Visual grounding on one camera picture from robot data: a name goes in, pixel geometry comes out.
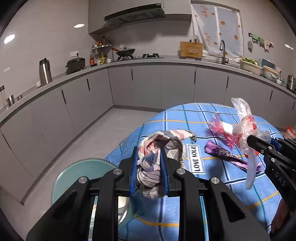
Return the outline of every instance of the stainless steel kettle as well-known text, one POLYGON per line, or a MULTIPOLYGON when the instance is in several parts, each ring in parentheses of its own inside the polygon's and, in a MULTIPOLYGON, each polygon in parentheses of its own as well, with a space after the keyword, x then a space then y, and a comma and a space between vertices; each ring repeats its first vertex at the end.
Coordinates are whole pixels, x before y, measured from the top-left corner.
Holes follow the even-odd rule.
POLYGON ((41 86, 52 82, 52 74, 50 72, 49 61, 46 58, 39 61, 39 77, 41 86))

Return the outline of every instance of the electrical outlet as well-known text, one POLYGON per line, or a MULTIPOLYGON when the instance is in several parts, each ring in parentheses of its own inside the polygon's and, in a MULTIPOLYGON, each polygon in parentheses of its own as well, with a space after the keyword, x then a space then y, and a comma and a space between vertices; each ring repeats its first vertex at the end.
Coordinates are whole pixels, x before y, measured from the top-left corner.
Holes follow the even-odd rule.
POLYGON ((70 52, 71 57, 77 57, 78 51, 70 52))

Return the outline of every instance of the wooden knife block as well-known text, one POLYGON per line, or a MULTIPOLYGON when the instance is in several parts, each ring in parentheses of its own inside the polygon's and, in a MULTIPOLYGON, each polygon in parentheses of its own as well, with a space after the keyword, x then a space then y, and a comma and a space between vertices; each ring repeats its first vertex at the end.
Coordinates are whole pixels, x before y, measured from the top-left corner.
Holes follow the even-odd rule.
POLYGON ((180 57, 202 58, 203 44, 180 42, 180 57))

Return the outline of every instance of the human hand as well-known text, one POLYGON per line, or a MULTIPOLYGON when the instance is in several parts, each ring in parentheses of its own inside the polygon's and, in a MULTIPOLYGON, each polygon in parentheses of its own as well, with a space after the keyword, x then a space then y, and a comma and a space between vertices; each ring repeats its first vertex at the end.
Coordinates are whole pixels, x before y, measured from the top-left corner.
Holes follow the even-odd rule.
POLYGON ((284 219, 290 214, 289 206, 286 202, 281 199, 274 219, 271 222, 271 232, 274 233, 277 229, 279 229, 283 223, 284 219))

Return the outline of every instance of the blue plaid tablecloth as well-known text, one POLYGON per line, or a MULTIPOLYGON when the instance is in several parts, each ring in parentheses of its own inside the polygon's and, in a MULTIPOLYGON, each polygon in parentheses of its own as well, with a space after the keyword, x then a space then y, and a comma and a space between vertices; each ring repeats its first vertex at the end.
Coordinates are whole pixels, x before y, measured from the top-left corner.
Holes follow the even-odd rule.
MULTIPOLYGON (((233 126, 237 125, 239 122, 237 111, 234 108, 224 105, 191 103, 175 106, 157 114, 154 118, 137 128, 105 159, 118 166, 122 159, 131 157, 134 146, 139 146, 143 138, 157 131, 174 129, 194 131, 197 135, 197 142, 193 143, 189 139, 183 142, 185 145, 195 144, 200 146, 205 174, 196 174, 195 176, 204 179, 209 179, 213 176, 220 178, 220 180, 222 180, 249 208, 266 231, 270 232, 271 221, 276 213, 281 196, 264 174, 265 163, 263 162, 263 155, 260 154, 258 156, 263 163, 262 172, 256 175, 256 180, 252 189, 246 190, 246 173, 244 171, 227 161, 215 158, 204 152, 205 144, 208 140, 212 140, 219 146, 247 160, 238 148, 233 150, 229 149, 228 146, 224 144, 223 137, 212 136, 208 131, 208 122, 212 119, 215 112, 219 112, 222 121, 232 124, 233 126)), ((283 138, 279 131, 266 120, 258 116, 254 117, 257 126, 259 126, 261 130, 270 131, 273 138, 283 138)), ((190 170, 188 152, 186 153, 185 167, 187 170, 190 170)), ((168 198, 166 196, 161 199, 146 199, 140 192, 137 192, 132 199, 132 202, 137 206, 137 211, 133 219, 119 228, 120 239, 129 241, 178 240, 178 197, 168 198)), ((204 205, 202 206, 205 232, 208 240, 207 221, 204 205)))

